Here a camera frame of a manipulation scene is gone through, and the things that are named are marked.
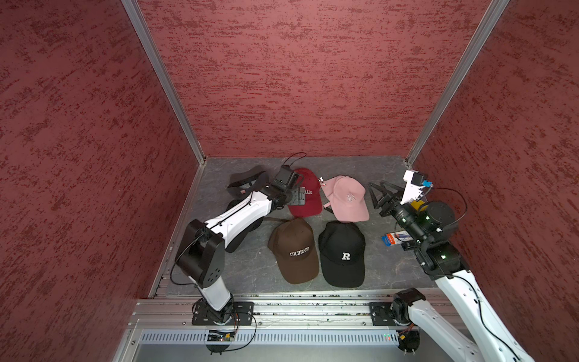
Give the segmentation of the dark red baseball cap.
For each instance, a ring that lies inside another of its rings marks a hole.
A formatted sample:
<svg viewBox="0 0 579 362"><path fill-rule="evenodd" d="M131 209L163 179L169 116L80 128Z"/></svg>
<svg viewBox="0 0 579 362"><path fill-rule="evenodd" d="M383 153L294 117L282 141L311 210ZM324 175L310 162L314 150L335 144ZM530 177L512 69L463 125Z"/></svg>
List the dark red baseball cap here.
<svg viewBox="0 0 579 362"><path fill-rule="evenodd" d="M301 177L301 187L305 189L305 204L289 206L289 212L295 218L306 218L319 215L323 210L321 201L321 185L316 175L307 168L298 168L296 172Z"/></svg>

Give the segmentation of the pink baseball cap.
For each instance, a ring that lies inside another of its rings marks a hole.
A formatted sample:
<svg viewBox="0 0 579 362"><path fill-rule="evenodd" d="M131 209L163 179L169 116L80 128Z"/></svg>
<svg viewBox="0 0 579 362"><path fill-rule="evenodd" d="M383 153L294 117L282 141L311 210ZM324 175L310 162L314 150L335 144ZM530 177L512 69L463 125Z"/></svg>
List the pink baseball cap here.
<svg viewBox="0 0 579 362"><path fill-rule="evenodd" d="M324 208L331 210L336 219L342 223L359 223L369 220L369 211L365 202L365 187L349 176L335 176L332 179L320 179L320 185L328 202Z"/></svg>

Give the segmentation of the brown baseball cap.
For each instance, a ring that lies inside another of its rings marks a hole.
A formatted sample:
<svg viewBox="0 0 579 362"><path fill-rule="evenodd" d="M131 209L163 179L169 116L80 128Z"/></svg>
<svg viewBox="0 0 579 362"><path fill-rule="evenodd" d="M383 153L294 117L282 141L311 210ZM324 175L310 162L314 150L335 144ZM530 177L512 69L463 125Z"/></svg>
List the brown baseball cap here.
<svg viewBox="0 0 579 362"><path fill-rule="evenodd" d="M268 249L288 283L303 284L318 277L320 266L314 233L305 220L293 219L278 226L268 240Z"/></svg>

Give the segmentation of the grey baseball cap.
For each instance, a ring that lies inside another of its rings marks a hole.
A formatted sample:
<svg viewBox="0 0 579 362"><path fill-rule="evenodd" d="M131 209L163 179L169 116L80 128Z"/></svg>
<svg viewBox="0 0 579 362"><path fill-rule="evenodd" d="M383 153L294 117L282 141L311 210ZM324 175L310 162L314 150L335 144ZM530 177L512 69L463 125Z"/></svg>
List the grey baseball cap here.
<svg viewBox="0 0 579 362"><path fill-rule="evenodd" d="M250 170L235 173L230 176L227 192L235 200L243 200L251 192L259 191L269 184L269 175L262 165L252 167Z"/></svg>

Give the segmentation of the black baseball cap letter R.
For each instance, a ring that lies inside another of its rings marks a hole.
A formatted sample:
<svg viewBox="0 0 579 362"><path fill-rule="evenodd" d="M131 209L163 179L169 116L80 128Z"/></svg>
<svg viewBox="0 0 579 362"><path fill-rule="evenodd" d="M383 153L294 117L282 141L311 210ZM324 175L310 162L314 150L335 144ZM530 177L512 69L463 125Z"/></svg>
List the black baseball cap letter R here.
<svg viewBox="0 0 579 362"><path fill-rule="evenodd" d="M324 279L333 287L357 288L365 280L366 239L354 223L332 221L318 237Z"/></svg>

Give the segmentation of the black cap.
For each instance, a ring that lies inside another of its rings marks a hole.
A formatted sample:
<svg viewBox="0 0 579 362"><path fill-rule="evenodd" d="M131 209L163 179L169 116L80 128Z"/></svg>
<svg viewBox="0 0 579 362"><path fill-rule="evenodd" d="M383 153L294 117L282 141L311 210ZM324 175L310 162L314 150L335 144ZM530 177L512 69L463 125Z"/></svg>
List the black cap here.
<svg viewBox="0 0 579 362"><path fill-rule="evenodd" d="M247 235L261 225L265 211L254 202L239 202L226 220L226 252L233 253Z"/></svg>

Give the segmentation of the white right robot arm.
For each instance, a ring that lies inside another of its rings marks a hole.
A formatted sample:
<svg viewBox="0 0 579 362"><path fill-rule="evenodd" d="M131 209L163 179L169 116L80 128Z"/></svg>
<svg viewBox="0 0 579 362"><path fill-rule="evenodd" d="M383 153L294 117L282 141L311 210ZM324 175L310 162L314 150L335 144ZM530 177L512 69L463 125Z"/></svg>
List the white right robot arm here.
<svg viewBox="0 0 579 362"><path fill-rule="evenodd" d="M372 206L382 217L393 217L410 236L403 241L423 272L458 312L467 327L462 333L446 320L416 288L394 295L393 320L412 332L424 331L453 361L531 361L484 296L476 278L450 238L458 229L455 211L440 201L416 207L403 200L405 190L392 183L369 183Z"/></svg>

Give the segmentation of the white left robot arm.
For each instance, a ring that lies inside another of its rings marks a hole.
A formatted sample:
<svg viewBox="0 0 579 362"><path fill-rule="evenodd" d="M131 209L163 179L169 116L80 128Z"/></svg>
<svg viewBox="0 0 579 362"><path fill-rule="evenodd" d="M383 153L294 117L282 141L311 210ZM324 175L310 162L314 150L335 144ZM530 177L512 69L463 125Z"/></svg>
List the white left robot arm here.
<svg viewBox="0 0 579 362"><path fill-rule="evenodd" d="M249 232L271 212L287 205L304 205L305 175L286 159L274 177L258 165L230 177L227 191L235 202L223 214L205 222L191 221L185 228L174 259L188 277L188 285L201 293L201 301L214 315L233 312L234 297L222 278L226 252L235 250Z"/></svg>

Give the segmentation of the yellow plastic cup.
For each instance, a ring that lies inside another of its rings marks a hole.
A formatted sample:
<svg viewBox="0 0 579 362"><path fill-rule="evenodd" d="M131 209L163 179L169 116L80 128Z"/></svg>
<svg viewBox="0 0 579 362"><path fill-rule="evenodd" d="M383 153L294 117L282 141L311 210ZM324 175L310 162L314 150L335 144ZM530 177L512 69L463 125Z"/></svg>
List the yellow plastic cup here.
<svg viewBox="0 0 579 362"><path fill-rule="evenodd" d="M428 202L424 202L422 200L420 201L413 201L411 202L411 206L413 207L413 209L419 214L422 211L425 211L427 206L428 206Z"/></svg>

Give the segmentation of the toothpaste tube box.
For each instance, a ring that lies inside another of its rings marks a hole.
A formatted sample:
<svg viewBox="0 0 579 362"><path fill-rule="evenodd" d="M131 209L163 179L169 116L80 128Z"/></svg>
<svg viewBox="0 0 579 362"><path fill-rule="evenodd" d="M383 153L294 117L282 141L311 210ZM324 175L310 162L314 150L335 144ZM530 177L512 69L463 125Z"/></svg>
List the toothpaste tube box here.
<svg viewBox="0 0 579 362"><path fill-rule="evenodd" d="M392 232L381 237L382 242L387 247L409 242L412 239L413 237L406 231Z"/></svg>

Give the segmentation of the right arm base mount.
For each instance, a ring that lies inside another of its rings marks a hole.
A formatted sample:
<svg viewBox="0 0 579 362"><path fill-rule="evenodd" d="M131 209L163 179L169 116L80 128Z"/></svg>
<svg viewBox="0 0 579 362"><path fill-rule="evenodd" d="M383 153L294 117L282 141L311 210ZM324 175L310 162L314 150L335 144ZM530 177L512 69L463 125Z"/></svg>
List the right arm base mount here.
<svg viewBox="0 0 579 362"><path fill-rule="evenodd" d="M374 327L408 327L411 324L408 306L399 300L390 303L370 303L369 315Z"/></svg>

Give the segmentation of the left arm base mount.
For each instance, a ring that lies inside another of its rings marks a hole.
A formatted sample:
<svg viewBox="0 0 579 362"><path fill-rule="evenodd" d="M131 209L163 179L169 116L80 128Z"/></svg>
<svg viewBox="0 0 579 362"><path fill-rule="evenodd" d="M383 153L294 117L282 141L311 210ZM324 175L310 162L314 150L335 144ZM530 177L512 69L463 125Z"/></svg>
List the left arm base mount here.
<svg viewBox="0 0 579 362"><path fill-rule="evenodd" d="M253 309L255 304L252 302L235 302L230 301L224 309L217 311L212 309L209 304L201 299L192 307L191 324L193 326L250 326L253 323Z"/></svg>

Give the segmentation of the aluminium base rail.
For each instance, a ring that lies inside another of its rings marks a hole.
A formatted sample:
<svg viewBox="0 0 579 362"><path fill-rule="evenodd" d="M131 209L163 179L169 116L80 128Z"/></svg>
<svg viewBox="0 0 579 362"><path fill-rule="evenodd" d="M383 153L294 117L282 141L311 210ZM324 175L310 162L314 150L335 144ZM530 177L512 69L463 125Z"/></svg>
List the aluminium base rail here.
<svg viewBox="0 0 579 362"><path fill-rule="evenodd" d="M212 330L235 331L234 341L224 346L312 345L312 346L404 346L411 354L417 342L410 327L374 327L370 303L393 302L402 290L314 291L236 295L235 302L252 302L250 326L193 326L193 305L199 295L155 297L138 300L128 330L113 358L135 361L140 347L157 345L212 345ZM467 327L450 301L437 288L419 290L437 312L467 334Z"/></svg>

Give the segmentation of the aluminium corner post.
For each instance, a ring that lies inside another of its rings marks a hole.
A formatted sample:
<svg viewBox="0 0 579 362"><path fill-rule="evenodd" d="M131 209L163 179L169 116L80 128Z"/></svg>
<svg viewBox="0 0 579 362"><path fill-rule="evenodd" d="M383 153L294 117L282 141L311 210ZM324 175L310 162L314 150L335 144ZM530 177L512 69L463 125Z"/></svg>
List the aluminium corner post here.
<svg viewBox="0 0 579 362"><path fill-rule="evenodd" d="M146 20L143 16L143 12L140 9L138 1L122 0L122 4L131 21L132 26L134 27L141 45L146 52L149 63L151 63L152 68L157 75L158 81L160 82L161 87L163 88L163 91L169 101L169 104L171 105L173 113L175 114L182 128L182 131L188 140L188 143L197 159L197 162L200 164L200 166L205 166L207 157L202 150L198 138L195 135L193 127L191 126L191 123L186 114L185 108L179 99L179 95L170 78L164 61L162 60L161 54L158 51L149 27L146 24Z"/></svg>
<svg viewBox="0 0 579 362"><path fill-rule="evenodd" d="M509 5L509 2L509 0L490 1L488 8L486 9L476 30L473 33L473 36L468 42L467 47L465 48L455 69L453 70L449 81L446 83L440 98L436 102L431 114L428 117L428 120L426 121L424 127L422 128L416 141L411 147L409 154L406 157L406 164L408 167L412 168L415 164L429 137L433 133L447 107L461 86L461 83L469 73L470 68L473 66L479 53L483 49L483 46L490 37L496 24Z"/></svg>

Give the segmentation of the left rear aluminium corner post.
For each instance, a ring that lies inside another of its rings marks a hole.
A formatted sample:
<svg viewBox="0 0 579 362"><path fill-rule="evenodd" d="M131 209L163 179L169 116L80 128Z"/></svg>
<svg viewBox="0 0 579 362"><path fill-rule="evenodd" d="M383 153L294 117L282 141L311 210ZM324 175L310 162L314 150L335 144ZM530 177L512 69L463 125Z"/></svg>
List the left rear aluminium corner post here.
<svg viewBox="0 0 579 362"><path fill-rule="evenodd" d="M158 51L149 27L146 24L146 20L143 16L143 12L140 9L138 1L122 0L122 4L131 21L132 26L134 27L141 45L146 52L149 63L151 63L152 68L157 75L158 81L160 82L161 87L163 88L163 91L169 101L169 104L171 105L173 113L175 114L182 128L182 131L188 140L188 143L197 159L197 162L200 164L200 166L205 166L207 157L202 150L198 138L195 135L193 127L191 126L191 123L186 114L185 108L179 99L179 95L170 78L164 61L162 60L161 54Z"/></svg>

